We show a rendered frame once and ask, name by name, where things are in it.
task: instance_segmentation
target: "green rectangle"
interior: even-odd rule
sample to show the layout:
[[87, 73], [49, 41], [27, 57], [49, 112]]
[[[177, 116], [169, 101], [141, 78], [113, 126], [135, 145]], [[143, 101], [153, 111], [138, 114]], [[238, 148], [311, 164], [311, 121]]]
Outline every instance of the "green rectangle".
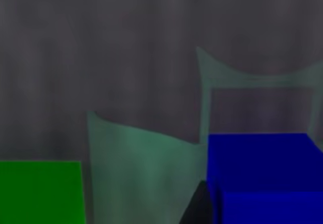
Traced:
[[0, 224], [85, 224], [75, 161], [0, 161]]

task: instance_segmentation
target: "translucent green shape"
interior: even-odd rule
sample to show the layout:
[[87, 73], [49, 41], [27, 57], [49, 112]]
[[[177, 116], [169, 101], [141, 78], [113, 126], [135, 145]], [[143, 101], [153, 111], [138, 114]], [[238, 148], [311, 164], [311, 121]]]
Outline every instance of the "translucent green shape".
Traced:
[[178, 224], [206, 176], [206, 145], [88, 112], [95, 224]]
[[1, 224], [85, 224], [81, 164], [0, 162]]
[[239, 72], [217, 61], [200, 47], [197, 47], [196, 51], [202, 78], [202, 109], [200, 120], [201, 144], [207, 142], [207, 136], [209, 134], [210, 96], [212, 89], [266, 87], [310, 87], [314, 90], [310, 123], [307, 133], [317, 143], [317, 139], [314, 137], [314, 132], [323, 96], [322, 62], [290, 74], [264, 76]]

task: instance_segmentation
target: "blue box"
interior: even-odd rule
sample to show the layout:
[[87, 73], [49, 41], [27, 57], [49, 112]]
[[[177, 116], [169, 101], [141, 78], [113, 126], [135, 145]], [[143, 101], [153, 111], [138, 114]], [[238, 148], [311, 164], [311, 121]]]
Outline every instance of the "blue box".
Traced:
[[323, 223], [323, 153], [306, 134], [214, 134], [207, 182], [216, 224]]

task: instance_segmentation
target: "dark gray surface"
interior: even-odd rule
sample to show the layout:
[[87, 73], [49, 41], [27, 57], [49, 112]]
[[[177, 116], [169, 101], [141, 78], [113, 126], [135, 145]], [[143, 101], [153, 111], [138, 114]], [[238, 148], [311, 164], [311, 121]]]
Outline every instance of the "dark gray surface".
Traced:
[[[0, 0], [0, 19], [2, 159], [89, 166], [89, 109], [197, 142], [197, 45], [266, 75], [323, 56], [323, 0]], [[220, 94], [212, 131], [298, 131], [308, 121], [308, 93]]]

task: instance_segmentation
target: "cube's front face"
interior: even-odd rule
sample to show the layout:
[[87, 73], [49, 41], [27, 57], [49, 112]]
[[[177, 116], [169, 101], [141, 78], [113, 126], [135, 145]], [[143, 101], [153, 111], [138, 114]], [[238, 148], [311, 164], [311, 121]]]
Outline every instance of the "cube's front face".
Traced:
[[81, 165], [0, 161], [0, 223], [85, 224]]
[[210, 135], [216, 223], [323, 223], [322, 169], [323, 154], [306, 134]]

